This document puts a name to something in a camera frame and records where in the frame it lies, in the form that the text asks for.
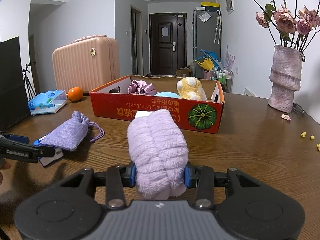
wall picture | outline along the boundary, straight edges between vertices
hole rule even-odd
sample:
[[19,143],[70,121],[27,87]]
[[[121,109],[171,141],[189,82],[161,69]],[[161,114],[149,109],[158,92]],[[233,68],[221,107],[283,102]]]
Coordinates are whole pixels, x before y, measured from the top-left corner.
[[228,15],[234,11],[233,0],[226,0]]

vase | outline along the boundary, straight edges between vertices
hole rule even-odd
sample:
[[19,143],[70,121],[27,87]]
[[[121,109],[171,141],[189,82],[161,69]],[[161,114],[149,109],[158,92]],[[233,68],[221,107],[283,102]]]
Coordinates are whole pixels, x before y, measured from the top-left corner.
[[290,113],[295,91],[300,90],[302,54],[293,48],[275,45],[270,80],[273,83],[269,105]]

stuffed animal paw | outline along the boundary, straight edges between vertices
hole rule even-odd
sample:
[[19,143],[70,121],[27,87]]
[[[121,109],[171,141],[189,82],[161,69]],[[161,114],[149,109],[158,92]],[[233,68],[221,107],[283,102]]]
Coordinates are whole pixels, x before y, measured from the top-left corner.
[[177,90],[181,98],[206,101],[201,82],[195,77],[186,77],[178,81]]

lavender fluffy cloth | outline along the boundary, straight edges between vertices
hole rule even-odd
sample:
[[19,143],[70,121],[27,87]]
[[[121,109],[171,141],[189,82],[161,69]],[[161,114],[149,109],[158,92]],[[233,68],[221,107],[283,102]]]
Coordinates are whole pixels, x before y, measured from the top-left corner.
[[129,154],[137,168],[140,198],[167,200],[185,192],[187,143],[168,110],[134,119],[128,127]]
[[94,142],[104,136],[104,131],[95,122],[90,122],[89,118],[79,111],[74,111],[72,118],[58,126],[49,133],[42,141],[41,145],[54,146],[64,150],[75,151],[88,133],[88,127],[98,127],[100,134],[91,140]]

suitcase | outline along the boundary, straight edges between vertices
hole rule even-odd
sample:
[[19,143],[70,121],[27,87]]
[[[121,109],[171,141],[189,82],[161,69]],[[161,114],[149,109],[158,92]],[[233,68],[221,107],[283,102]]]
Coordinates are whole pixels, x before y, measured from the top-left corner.
[[57,89],[66,92],[81,87],[88,93],[120,78],[118,43],[106,35],[84,37],[56,49],[52,63]]

